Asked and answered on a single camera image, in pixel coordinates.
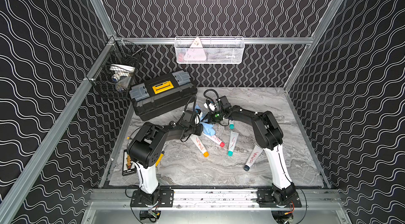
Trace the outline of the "blue microfiber cloth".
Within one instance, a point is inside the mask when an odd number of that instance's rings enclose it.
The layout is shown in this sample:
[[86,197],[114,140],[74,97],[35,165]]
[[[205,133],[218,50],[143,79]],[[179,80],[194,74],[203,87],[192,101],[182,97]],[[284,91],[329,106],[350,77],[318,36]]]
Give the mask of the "blue microfiber cloth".
[[203,133],[208,136],[214,136],[216,134],[216,131],[214,130],[214,125],[208,124],[205,121],[203,121],[205,114],[198,104],[196,105],[196,111],[200,116],[200,124],[203,126]]

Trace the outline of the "white tube green cap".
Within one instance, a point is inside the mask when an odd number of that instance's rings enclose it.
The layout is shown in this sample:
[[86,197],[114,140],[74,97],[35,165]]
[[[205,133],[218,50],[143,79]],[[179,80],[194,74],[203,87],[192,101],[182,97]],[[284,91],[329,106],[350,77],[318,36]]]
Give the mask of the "white tube green cap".
[[229,127],[231,130],[233,130],[235,128],[234,121],[230,121]]

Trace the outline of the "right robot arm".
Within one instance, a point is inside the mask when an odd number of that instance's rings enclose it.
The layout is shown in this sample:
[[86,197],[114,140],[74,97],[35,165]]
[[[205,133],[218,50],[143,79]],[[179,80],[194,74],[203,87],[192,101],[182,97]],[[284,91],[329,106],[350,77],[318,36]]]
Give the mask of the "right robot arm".
[[293,183],[286,167],[283,154],[283,131],[273,113],[254,112],[238,105],[232,106],[223,96],[216,99],[214,110],[203,117],[209,124],[219,123],[225,119],[239,121],[253,128],[255,142],[264,150],[272,172],[273,189],[278,191],[294,191]]

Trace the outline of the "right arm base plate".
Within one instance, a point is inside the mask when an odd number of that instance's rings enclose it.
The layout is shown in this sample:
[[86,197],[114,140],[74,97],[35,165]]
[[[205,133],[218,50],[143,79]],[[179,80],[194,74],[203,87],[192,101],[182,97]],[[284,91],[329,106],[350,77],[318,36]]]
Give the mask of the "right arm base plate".
[[302,208],[300,197],[295,189],[258,190],[256,202],[260,208]]

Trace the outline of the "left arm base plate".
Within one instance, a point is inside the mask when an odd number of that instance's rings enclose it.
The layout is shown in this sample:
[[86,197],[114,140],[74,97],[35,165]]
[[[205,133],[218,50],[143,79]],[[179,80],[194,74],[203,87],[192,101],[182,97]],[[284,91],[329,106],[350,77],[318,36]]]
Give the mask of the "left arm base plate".
[[158,206],[171,208],[173,206],[174,190],[156,189],[152,194],[147,194],[142,190],[135,190],[131,197],[130,207],[133,208],[151,208]]

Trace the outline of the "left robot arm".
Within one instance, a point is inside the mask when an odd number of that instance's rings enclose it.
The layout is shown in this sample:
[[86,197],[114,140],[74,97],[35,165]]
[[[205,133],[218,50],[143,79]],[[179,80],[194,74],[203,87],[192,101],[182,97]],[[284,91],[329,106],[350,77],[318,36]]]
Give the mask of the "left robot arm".
[[127,153],[135,162],[140,177],[139,188],[146,194],[153,194],[159,187],[156,175],[156,162],[161,156],[166,142],[184,140],[192,135],[200,136],[203,125],[200,123],[200,110],[187,110],[177,122],[157,125],[145,122],[130,135]]

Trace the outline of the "white tube pink cap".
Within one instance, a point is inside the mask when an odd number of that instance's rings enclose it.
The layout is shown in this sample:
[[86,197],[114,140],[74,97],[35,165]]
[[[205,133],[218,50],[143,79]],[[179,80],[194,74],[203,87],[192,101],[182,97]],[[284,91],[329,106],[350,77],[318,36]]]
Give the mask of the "white tube pink cap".
[[221,148],[223,148],[225,146],[225,143],[216,135],[207,135],[207,134],[203,134],[204,136],[206,136],[208,139],[212,140],[215,144],[219,145]]

